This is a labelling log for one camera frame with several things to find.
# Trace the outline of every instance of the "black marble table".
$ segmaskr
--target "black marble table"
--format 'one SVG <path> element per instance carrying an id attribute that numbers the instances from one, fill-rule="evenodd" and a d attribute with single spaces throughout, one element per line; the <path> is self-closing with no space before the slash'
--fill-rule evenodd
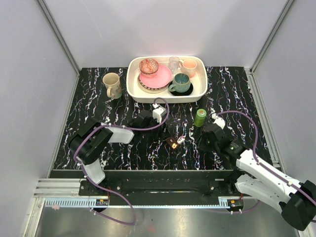
<path id="1" fill-rule="evenodd" d="M 120 99 L 107 97 L 102 77 L 106 73 L 119 74 L 123 89 Z M 239 110 L 248 114 L 258 125 L 257 154 L 271 162 L 268 146 L 243 67 L 206 67 L 208 90 L 195 103 L 170 104 L 170 117 L 166 134 L 175 138 L 184 135 L 185 142 L 172 150 L 164 138 L 140 135 L 131 144 L 108 144 L 101 154 L 102 167 L 106 170 L 223 170 L 228 167 L 216 153 L 200 151 L 197 140 L 201 128 L 193 125 L 198 109 L 208 113 L 204 125 L 210 121 L 211 112 Z M 127 68 L 83 68 L 72 101 L 70 113 L 60 143 L 53 169 L 78 169 L 73 154 L 67 146 L 69 138 L 88 118 L 101 122 L 127 125 L 141 110 L 152 110 L 150 104 L 135 102 L 126 91 Z M 255 131 L 248 120 L 240 115 L 224 115 L 226 134 L 252 146 Z"/>

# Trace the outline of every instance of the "teal mug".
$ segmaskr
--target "teal mug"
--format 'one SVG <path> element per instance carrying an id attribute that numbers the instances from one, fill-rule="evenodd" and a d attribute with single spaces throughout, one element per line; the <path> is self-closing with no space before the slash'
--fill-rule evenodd
<path id="1" fill-rule="evenodd" d="M 184 93 L 189 90 L 191 86 L 190 78 L 187 74 L 178 73 L 174 76 L 172 85 L 169 86 L 169 91 L 177 91 L 179 93 Z"/>

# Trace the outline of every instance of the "reflective floor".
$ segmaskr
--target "reflective floor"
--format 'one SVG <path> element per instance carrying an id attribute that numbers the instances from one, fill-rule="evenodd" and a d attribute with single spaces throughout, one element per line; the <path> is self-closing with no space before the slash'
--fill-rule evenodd
<path id="1" fill-rule="evenodd" d="M 247 200 L 246 208 L 254 204 Z M 124 226 L 84 208 L 44 208 L 37 237 L 298 237 L 271 207 L 260 204 L 245 214 L 217 214 L 201 209 L 137 209 L 137 225 Z M 131 221 L 129 209 L 105 213 Z"/>

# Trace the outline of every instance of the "mug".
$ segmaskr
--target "mug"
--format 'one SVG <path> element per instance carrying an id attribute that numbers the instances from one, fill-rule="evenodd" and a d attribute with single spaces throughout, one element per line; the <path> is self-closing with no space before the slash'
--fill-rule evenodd
<path id="1" fill-rule="evenodd" d="M 194 77 L 197 71 L 198 63 L 196 60 L 188 58 L 186 60 L 180 60 L 181 72 L 189 75 L 190 78 Z"/>
<path id="2" fill-rule="evenodd" d="M 191 86 L 190 78 L 184 73 L 178 73 L 174 76 L 172 85 L 169 86 L 169 91 L 177 91 L 179 93 L 184 93 L 189 90 Z"/>
<path id="3" fill-rule="evenodd" d="M 102 81 L 107 88 L 108 97 L 119 99 L 122 96 L 119 75 L 116 73 L 108 73 L 103 77 Z"/>

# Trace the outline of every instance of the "stack of plates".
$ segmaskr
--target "stack of plates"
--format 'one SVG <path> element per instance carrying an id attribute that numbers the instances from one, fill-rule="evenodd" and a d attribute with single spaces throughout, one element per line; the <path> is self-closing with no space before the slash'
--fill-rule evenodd
<path id="1" fill-rule="evenodd" d="M 138 76 L 138 86 L 147 93 L 159 93 L 166 90 L 172 79 L 170 69 L 160 64 L 157 74 L 153 77 L 147 77 L 143 73 Z"/>

